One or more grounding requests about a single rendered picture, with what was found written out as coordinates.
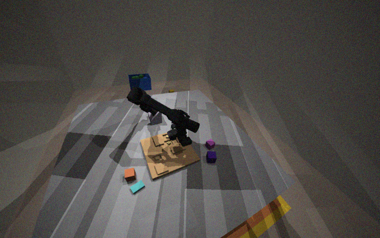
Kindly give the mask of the teal rectangular block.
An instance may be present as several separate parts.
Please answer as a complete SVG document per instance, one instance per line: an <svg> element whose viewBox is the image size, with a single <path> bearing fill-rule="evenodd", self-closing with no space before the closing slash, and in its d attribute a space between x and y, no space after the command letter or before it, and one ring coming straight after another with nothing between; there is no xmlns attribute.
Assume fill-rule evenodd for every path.
<svg viewBox="0 0 380 238"><path fill-rule="evenodd" d="M142 180L139 181L138 183L134 184L133 186L131 186L131 190L133 192L133 194L137 193L138 191L140 191L141 189L143 189L145 187L145 185L143 184Z"/></svg>

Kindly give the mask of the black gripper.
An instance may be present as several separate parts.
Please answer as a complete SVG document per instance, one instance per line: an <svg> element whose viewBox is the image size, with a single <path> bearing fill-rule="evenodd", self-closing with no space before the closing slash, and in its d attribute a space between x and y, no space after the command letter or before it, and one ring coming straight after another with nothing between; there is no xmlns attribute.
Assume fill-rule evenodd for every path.
<svg viewBox="0 0 380 238"><path fill-rule="evenodd" d="M179 140L179 143L182 145L182 147L191 145L192 144L192 140L190 139L190 137L187 137L187 135L186 135L187 134L186 128L184 128L184 129L183 128L179 128L175 124L171 125L172 129L174 129L175 127L178 130L178 132L179 132L180 138L178 138L178 140Z"/></svg>

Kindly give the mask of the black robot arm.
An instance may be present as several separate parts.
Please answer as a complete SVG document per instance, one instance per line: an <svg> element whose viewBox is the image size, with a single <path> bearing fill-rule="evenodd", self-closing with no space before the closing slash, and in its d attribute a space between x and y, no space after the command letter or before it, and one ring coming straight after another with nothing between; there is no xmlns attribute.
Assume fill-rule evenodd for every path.
<svg viewBox="0 0 380 238"><path fill-rule="evenodd" d="M133 86L126 98L128 98L128 101L136 105L140 105L140 108L143 111L147 113L150 112L153 116L157 112L166 115L167 118L172 121L171 123L177 125L179 128L186 128L194 133L196 133L199 129L200 124L189 119L190 116L186 112L168 108L157 100L152 99L143 89L137 86ZM176 128L168 131L167 134L169 139L172 141L176 140L176 138L180 138L179 132Z"/></svg>

